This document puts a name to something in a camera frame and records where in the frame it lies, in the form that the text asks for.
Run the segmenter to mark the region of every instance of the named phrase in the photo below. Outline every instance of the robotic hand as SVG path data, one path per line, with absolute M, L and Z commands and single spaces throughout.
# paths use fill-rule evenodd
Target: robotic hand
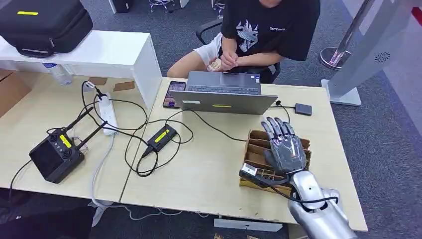
M 271 150 L 264 153 L 265 159 L 277 174 L 286 175 L 286 180 L 269 182 L 257 176 L 256 169 L 251 170 L 253 167 L 250 165 L 246 170 L 244 166 L 239 174 L 263 188 L 274 189 L 276 183 L 290 184 L 293 189 L 288 208 L 296 222 L 312 239 L 358 238 L 349 227 L 347 217 L 339 205 L 338 191 L 322 189 L 314 175 L 305 170 L 305 152 L 290 124 L 279 118 L 267 117 L 267 121 L 270 126 L 261 122 L 271 145 Z

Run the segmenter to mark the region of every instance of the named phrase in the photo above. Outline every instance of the plastic bottle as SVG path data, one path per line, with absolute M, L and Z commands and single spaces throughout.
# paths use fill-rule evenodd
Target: plastic bottle
M 60 64 L 42 63 L 45 68 L 53 75 L 53 78 L 62 86 L 72 83 L 72 76 Z

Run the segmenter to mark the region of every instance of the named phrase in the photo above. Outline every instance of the white power strip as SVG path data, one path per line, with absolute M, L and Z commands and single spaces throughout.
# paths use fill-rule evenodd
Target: white power strip
M 107 97 L 102 97 L 102 99 L 98 102 L 98 106 L 100 107 L 101 118 L 107 121 L 106 127 L 115 128 L 118 127 L 116 114 L 114 113 L 114 107 L 112 101 L 110 101 L 110 93 L 106 93 Z M 118 132 L 111 130 L 111 129 L 103 129 L 105 135 L 117 135 Z

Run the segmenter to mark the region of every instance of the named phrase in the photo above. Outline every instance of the white shorts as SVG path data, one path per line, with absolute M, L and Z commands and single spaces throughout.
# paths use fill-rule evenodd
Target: white shorts
M 206 66 L 210 64 L 210 60 L 218 56 L 222 37 L 223 34 L 220 32 L 209 44 L 194 49 L 201 56 Z

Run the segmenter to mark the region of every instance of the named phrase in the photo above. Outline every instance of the yellow label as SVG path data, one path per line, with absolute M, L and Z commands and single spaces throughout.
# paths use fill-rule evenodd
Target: yellow label
M 231 106 L 225 106 L 225 105 L 212 105 L 213 107 L 222 107 L 222 108 L 231 108 Z
M 60 139 L 63 141 L 63 143 L 68 147 L 68 148 L 70 148 L 71 147 L 71 144 L 69 143 L 69 141 L 65 138 L 65 136 L 64 135 L 60 135 Z
M 170 132 L 170 130 L 163 132 L 160 136 L 158 136 L 158 138 L 154 140 L 154 142 L 158 143 L 168 132 Z
M 18 11 L 17 14 L 19 14 L 19 15 L 33 15 L 33 16 L 38 15 L 37 12 L 33 12 L 33 11 Z

